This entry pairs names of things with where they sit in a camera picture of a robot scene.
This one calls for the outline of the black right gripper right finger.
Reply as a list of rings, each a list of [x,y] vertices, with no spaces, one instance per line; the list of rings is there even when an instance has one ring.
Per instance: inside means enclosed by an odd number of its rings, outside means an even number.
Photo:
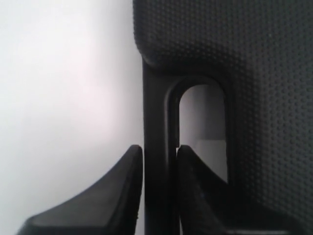
[[[179,148],[177,167],[183,234],[233,235],[234,188],[207,167],[188,145]]]

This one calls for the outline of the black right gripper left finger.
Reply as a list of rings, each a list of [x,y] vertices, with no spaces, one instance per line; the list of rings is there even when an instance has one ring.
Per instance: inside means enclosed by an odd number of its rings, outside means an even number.
[[[133,235],[143,181],[139,145],[85,191],[45,212],[30,217],[20,235]]]

